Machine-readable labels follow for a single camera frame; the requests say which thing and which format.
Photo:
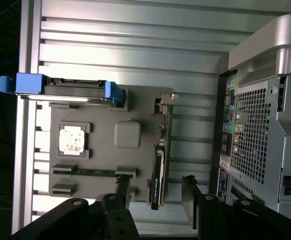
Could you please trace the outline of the grey parts rack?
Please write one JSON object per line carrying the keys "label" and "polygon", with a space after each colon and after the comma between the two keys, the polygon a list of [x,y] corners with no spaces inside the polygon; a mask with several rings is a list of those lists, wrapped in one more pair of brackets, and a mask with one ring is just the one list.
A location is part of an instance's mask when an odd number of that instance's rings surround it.
{"label": "grey parts rack", "polygon": [[[53,170],[92,169],[133,173],[131,200],[149,203],[155,144],[160,136],[162,115],[151,113],[153,99],[172,95],[169,87],[118,85],[125,90],[124,107],[50,102],[49,194],[68,198],[95,199],[112,193],[117,178],[53,174]],[[59,150],[64,126],[85,132],[84,152],[65,155]]]}

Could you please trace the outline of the open PC case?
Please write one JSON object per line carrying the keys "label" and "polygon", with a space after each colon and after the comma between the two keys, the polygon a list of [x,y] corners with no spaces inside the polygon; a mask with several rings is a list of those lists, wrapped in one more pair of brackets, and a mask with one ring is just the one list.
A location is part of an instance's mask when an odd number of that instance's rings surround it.
{"label": "open PC case", "polygon": [[209,191],[291,219],[291,14],[219,60]]}

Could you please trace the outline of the hard disk with blue caddy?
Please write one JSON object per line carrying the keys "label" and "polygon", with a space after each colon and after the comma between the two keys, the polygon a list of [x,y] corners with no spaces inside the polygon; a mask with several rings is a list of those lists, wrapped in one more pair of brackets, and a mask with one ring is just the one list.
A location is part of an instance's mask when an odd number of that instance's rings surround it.
{"label": "hard disk with blue caddy", "polygon": [[126,91],[107,80],[78,80],[18,72],[15,78],[0,77],[0,92],[24,100],[97,105],[122,108]]}

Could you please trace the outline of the green RAM stick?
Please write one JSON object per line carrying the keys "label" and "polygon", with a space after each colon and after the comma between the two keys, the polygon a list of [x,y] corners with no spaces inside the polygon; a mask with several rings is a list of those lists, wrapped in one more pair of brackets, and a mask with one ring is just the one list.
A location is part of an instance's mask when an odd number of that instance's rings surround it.
{"label": "green RAM stick", "polygon": [[133,172],[119,173],[115,170],[99,170],[87,168],[75,168],[70,171],[67,170],[53,170],[53,174],[71,175],[71,176],[89,176],[89,177],[110,177],[115,178],[123,175],[134,176]]}

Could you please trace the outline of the silver CPU chip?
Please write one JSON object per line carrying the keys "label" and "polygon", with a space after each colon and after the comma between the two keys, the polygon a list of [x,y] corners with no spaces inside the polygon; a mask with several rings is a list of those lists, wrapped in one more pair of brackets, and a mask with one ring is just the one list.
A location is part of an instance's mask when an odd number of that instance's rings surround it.
{"label": "silver CPU chip", "polygon": [[59,151],[63,155],[80,156],[85,150],[85,132],[79,126],[65,125],[59,130]]}

